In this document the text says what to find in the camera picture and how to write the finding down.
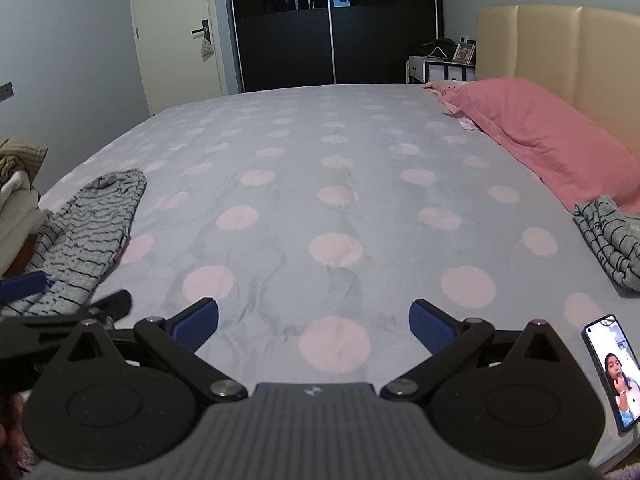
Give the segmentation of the grey striped pyjama pants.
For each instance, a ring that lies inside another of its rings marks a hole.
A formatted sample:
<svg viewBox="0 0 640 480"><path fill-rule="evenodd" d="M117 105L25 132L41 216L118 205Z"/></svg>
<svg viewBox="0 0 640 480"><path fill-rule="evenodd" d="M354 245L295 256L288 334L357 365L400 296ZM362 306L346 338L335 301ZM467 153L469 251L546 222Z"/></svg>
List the grey striped pyjama pants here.
<svg viewBox="0 0 640 480"><path fill-rule="evenodd" d="M3 306L2 320L78 312L119 264L145 188L140 169L110 172L55 211L43 223L26 266L27 272L47 274L50 284Z"/></svg>

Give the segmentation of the rust brown folded garment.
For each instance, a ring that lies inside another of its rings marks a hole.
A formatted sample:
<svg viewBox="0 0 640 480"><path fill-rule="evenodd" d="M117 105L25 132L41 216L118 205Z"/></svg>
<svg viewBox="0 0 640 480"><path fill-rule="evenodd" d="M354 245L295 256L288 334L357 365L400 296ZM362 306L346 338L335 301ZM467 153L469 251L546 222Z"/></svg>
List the rust brown folded garment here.
<svg viewBox="0 0 640 480"><path fill-rule="evenodd" d="M37 235L29 234L20 251L17 253L10 266L6 269L6 272L4 272L3 276L5 278L15 278L25 272L26 266L29 264L30 259L35 253L36 241Z"/></svg>

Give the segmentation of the white folded garment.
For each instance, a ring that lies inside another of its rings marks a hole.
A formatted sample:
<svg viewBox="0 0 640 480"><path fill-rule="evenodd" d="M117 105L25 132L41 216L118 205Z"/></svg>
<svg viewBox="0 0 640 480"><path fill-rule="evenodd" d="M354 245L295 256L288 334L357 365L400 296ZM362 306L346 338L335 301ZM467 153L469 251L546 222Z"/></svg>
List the white folded garment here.
<svg viewBox="0 0 640 480"><path fill-rule="evenodd" d="M28 174L17 170L1 187L0 262L1 274L9 270L31 235L37 235L51 217L39 207L39 193Z"/></svg>

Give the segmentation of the smartphone with video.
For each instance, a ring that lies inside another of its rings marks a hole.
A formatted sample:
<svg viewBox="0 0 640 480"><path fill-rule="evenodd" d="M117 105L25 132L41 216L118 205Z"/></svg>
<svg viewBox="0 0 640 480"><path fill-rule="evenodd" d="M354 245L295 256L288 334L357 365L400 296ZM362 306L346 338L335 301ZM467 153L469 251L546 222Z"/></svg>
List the smartphone with video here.
<svg viewBox="0 0 640 480"><path fill-rule="evenodd" d="M584 341L611 404L618 432L639 423L639 361L622 324L608 314L582 329Z"/></svg>

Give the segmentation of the polka dot bed sheet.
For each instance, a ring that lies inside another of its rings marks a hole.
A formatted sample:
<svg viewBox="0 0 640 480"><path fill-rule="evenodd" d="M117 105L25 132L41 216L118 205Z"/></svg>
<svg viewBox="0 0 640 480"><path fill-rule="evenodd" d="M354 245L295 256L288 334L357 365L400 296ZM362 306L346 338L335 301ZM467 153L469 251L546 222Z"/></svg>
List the polka dot bed sheet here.
<svg viewBox="0 0 640 480"><path fill-rule="evenodd" d="M424 298L500 328L545 318L589 378L580 331L639 299L608 278L567 210L486 133L417 86L332 86L181 105L120 136L43 197L58 211L112 171L146 188L100 295L133 318L204 296L221 308L203 356L258 382L386 380L424 359Z"/></svg>

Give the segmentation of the grey striped pyjama top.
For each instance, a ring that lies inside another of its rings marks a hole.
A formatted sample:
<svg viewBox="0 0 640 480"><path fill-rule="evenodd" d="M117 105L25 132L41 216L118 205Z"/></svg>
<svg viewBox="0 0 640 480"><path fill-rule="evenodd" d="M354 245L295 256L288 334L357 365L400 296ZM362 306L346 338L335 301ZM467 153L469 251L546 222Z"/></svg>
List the grey striped pyjama top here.
<svg viewBox="0 0 640 480"><path fill-rule="evenodd" d="M577 204L573 220L608 278L639 292L639 216L626 214L608 195Z"/></svg>

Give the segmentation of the patterned pink pillow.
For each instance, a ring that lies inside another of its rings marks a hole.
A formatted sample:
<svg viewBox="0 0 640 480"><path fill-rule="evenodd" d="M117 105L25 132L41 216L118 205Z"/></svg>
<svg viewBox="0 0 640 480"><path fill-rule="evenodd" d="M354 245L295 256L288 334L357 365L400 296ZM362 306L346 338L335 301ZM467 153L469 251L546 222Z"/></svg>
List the patterned pink pillow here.
<svg viewBox="0 0 640 480"><path fill-rule="evenodd" d="M439 101L444 104L444 107L446 107L447 113L451 117L456 118L464 130L478 131L480 130L480 127L473 122L471 118L466 116L459 107L451 105L446 100L446 96L448 96L448 94L453 94L457 89L462 88L466 84L468 84L468 82L464 80L442 79L426 82L422 88L437 96Z"/></svg>

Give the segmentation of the white bedside table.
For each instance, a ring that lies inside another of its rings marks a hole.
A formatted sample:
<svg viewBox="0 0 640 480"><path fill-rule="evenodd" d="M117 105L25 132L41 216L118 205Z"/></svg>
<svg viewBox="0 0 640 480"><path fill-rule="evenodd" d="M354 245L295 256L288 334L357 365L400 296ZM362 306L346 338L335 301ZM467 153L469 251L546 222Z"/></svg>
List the white bedside table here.
<svg viewBox="0 0 640 480"><path fill-rule="evenodd" d="M406 63L406 83L426 84L436 80L474 81L475 66L430 58L424 55L411 55Z"/></svg>

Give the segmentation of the beige padded headboard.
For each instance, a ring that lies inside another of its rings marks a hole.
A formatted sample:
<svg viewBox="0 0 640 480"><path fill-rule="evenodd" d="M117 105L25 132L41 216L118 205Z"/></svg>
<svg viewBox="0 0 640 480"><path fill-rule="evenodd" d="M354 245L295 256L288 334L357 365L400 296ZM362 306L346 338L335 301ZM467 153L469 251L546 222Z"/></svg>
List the beige padded headboard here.
<svg viewBox="0 0 640 480"><path fill-rule="evenodd" d="M520 77L639 151L639 17L620 11L516 4L476 14L477 78Z"/></svg>

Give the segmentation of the cream room door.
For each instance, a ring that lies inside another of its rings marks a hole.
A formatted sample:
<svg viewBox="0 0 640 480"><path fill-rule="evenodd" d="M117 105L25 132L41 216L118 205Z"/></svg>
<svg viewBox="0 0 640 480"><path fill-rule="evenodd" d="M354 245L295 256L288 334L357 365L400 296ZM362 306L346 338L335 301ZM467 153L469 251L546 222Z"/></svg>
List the cream room door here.
<svg viewBox="0 0 640 480"><path fill-rule="evenodd" d="M130 8L151 114L227 92L214 0L130 0Z"/></svg>

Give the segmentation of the black sliding wardrobe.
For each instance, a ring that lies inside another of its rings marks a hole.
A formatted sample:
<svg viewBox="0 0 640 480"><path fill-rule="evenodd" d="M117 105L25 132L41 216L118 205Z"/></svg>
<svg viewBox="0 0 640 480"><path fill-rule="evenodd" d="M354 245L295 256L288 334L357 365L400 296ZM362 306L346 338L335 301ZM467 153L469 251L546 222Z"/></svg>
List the black sliding wardrobe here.
<svg viewBox="0 0 640 480"><path fill-rule="evenodd" d="M230 0L243 90L399 84L442 0Z"/></svg>

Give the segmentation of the grey wall switch plate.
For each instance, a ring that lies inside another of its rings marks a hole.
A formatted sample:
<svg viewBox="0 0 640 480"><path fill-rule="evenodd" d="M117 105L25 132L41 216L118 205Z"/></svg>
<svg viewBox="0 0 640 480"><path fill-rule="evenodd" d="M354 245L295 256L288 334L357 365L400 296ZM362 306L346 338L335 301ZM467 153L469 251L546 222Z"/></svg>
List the grey wall switch plate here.
<svg viewBox="0 0 640 480"><path fill-rule="evenodd" d="M0 87L0 102L3 102L6 99L9 99L13 95L14 95L14 91L13 91L12 82L9 81L6 84L2 84L2 86Z"/></svg>

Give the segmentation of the picture frame on nightstand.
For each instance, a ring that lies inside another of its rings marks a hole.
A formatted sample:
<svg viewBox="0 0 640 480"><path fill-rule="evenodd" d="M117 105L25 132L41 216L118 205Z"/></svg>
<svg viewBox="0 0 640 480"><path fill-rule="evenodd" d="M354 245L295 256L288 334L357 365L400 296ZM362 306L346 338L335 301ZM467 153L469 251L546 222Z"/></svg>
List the picture frame on nightstand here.
<svg viewBox="0 0 640 480"><path fill-rule="evenodd" d="M451 61L457 64L471 65L474 63L476 44L472 42L460 42L454 51Z"/></svg>

